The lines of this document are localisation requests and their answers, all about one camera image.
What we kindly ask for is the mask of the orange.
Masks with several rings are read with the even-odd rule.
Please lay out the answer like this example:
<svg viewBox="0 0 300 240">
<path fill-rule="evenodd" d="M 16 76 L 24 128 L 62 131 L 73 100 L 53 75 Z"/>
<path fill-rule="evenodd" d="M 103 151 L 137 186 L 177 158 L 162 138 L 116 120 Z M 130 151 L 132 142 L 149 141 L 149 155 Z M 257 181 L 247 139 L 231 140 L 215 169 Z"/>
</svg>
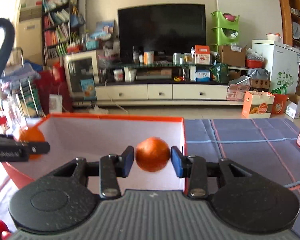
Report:
<svg viewBox="0 0 300 240">
<path fill-rule="evenodd" d="M 135 149 L 136 163 L 144 171 L 158 172 L 170 160 L 170 148 L 159 137 L 150 137 L 140 142 Z"/>
<path fill-rule="evenodd" d="M 19 130 L 18 141 L 45 142 L 45 137 L 37 127 L 32 126 Z"/>
</svg>

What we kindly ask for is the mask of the orange cardboard box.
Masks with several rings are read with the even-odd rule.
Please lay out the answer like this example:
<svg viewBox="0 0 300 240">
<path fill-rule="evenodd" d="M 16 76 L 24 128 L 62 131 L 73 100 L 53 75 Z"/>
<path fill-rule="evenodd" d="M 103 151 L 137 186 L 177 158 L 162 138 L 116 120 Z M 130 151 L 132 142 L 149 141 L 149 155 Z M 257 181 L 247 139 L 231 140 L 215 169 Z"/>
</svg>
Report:
<svg viewBox="0 0 300 240">
<path fill-rule="evenodd" d="M 42 132 L 50 152 L 28 162 L 3 163 L 19 189 L 76 157 L 98 161 L 150 137 L 185 150 L 184 120 L 180 117 L 63 113 L 47 116 L 34 129 Z"/>
</svg>

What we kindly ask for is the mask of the white paper bag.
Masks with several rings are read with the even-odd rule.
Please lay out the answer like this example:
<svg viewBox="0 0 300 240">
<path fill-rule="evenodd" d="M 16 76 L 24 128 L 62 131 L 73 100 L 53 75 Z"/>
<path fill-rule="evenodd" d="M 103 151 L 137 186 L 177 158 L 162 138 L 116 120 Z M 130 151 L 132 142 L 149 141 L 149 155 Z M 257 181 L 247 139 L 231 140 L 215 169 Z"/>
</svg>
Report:
<svg viewBox="0 0 300 240">
<path fill-rule="evenodd" d="M 49 95 L 49 113 L 62 113 L 63 111 L 63 98 L 61 95 Z"/>
</svg>

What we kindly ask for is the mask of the blue plaid bed sheet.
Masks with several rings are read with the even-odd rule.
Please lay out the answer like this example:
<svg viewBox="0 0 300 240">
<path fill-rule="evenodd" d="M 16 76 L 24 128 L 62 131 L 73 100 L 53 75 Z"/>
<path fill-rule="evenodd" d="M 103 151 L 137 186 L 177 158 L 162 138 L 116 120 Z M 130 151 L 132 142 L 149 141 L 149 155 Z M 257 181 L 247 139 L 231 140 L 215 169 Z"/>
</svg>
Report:
<svg viewBox="0 0 300 240">
<path fill-rule="evenodd" d="M 189 155 L 231 159 L 290 189 L 300 202 L 299 131 L 288 119 L 185 120 Z M 300 237 L 300 212 L 293 231 Z"/>
</svg>

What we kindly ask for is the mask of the red shopping bag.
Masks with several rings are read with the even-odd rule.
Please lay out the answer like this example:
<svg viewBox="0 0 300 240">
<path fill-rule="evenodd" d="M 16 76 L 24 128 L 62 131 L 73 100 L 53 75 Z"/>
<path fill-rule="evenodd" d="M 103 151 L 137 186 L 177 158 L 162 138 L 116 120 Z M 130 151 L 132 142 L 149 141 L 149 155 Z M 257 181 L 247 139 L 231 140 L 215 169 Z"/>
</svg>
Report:
<svg viewBox="0 0 300 240">
<path fill-rule="evenodd" d="M 61 112 L 73 112 L 64 66 L 56 62 L 49 70 L 42 70 L 38 73 L 40 78 L 35 81 L 35 84 L 44 114 L 50 113 L 51 95 L 59 96 L 58 100 L 62 97 Z"/>
</svg>

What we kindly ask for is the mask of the white tv stand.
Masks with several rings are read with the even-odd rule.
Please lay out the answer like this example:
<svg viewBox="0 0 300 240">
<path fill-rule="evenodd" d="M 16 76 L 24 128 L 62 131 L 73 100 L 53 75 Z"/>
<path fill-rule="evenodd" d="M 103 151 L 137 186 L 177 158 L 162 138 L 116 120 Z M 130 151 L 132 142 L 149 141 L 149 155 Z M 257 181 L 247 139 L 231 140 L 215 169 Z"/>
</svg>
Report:
<svg viewBox="0 0 300 240">
<path fill-rule="evenodd" d="M 75 99 L 100 106 L 242 105 L 249 86 L 173 80 L 134 80 L 98 83 Z"/>
</svg>

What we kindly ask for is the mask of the orange fruit gift box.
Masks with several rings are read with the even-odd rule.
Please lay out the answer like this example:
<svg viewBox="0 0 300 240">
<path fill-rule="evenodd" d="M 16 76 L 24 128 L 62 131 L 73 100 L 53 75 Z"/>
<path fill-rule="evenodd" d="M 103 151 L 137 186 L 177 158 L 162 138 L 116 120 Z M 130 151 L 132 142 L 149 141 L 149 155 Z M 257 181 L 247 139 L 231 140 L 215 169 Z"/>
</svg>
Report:
<svg viewBox="0 0 300 240">
<path fill-rule="evenodd" d="M 270 118 L 274 99 L 269 92 L 246 91 L 242 116 L 248 119 Z"/>
</svg>

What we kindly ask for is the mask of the white glass door cabinet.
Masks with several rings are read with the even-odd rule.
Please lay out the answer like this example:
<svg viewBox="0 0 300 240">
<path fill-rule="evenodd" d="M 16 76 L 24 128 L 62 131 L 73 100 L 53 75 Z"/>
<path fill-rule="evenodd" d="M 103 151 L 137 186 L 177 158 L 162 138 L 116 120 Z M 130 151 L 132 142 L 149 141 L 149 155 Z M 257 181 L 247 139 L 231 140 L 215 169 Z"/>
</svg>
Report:
<svg viewBox="0 0 300 240">
<path fill-rule="evenodd" d="M 70 96 L 76 101 L 96 100 L 99 84 L 96 50 L 66 55 L 63 58 Z"/>
</svg>

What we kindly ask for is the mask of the brown cardboard box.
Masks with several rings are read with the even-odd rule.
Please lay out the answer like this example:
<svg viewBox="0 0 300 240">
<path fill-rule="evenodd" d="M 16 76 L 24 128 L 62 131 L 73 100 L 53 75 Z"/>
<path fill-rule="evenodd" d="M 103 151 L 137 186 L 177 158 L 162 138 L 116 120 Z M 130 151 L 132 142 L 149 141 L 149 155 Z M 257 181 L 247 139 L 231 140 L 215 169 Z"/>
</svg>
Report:
<svg viewBox="0 0 300 240">
<path fill-rule="evenodd" d="M 244 67 L 246 58 L 246 48 L 234 45 L 222 45 L 218 47 L 218 55 L 221 63 Z"/>
</svg>

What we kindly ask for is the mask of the white chest freezer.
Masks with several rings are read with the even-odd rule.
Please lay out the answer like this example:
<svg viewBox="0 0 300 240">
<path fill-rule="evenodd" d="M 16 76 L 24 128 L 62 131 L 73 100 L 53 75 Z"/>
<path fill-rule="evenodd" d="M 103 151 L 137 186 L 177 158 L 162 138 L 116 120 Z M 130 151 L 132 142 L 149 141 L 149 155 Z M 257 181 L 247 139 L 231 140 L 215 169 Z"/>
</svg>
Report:
<svg viewBox="0 0 300 240">
<path fill-rule="evenodd" d="M 252 40 L 252 50 L 264 58 L 270 75 L 270 91 L 295 94 L 298 85 L 300 50 L 273 40 Z"/>
</svg>

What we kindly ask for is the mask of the black flat television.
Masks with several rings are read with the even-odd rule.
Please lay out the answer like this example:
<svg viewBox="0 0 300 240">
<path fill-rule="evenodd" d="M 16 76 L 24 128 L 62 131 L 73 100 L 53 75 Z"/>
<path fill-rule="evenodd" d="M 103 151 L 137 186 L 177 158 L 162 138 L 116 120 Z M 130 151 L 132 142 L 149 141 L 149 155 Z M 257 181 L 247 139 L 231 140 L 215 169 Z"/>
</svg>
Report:
<svg viewBox="0 0 300 240">
<path fill-rule="evenodd" d="M 154 4 L 117 11 L 120 58 L 133 61 L 133 50 L 152 51 L 155 56 L 189 53 L 207 45 L 203 4 Z"/>
</svg>

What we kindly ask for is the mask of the green stacked storage bins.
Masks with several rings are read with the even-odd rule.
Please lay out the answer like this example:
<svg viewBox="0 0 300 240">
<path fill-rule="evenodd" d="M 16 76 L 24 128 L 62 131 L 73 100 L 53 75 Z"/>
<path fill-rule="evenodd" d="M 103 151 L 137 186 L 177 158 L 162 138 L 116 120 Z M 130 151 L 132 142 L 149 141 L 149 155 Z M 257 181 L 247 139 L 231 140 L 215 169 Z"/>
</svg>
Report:
<svg viewBox="0 0 300 240">
<path fill-rule="evenodd" d="M 239 15 L 214 11 L 212 20 L 212 43 L 210 49 L 218 52 L 220 46 L 239 45 Z"/>
</svg>

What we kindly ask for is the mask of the dark bookshelf left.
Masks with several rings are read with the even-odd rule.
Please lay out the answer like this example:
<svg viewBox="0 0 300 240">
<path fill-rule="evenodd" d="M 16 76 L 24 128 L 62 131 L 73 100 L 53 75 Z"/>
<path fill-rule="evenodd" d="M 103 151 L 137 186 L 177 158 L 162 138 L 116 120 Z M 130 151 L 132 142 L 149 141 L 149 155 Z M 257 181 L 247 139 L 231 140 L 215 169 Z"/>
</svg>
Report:
<svg viewBox="0 0 300 240">
<path fill-rule="evenodd" d="M 67 54 L 67 47 L 85 31 L 85 24 L 75 23 L 74 17 L 86 19 L 87 0 L 42 0 L 43 59 L 51 66 Z"/>
</svg>

